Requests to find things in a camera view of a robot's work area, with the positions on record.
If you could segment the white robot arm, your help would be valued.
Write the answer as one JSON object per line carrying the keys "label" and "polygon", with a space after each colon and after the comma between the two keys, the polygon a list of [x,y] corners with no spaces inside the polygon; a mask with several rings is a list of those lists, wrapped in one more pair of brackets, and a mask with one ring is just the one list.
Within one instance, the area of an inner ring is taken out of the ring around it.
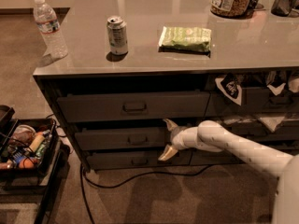
{"label": "white robot arm", "polygon": [[159,161],[167,161],[187,148],[228,151],[255,170],[268,173],[278,180],[271,224],[298,224],[299,155],[291,155],[230,133],[213,120],[204,120],[194,127],[178,126],[171,119],[164,119],[164,122],[170,132],[170,144],[165,146]]}

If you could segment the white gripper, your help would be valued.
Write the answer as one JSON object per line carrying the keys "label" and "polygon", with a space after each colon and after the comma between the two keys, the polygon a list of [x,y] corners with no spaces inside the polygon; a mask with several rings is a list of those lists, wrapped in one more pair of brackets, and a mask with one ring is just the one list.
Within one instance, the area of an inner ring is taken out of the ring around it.
{"label": "white gripper", "polygon": [[168,161],[174,157],[179,150],[187,149],[188,146],[185,144],[184,137],[186,136],[187,127],[178,126],[171,119],[164,119],[167,130],[170,132],[171,145],[166,145],[164,152],[158,158],[159,161]]}

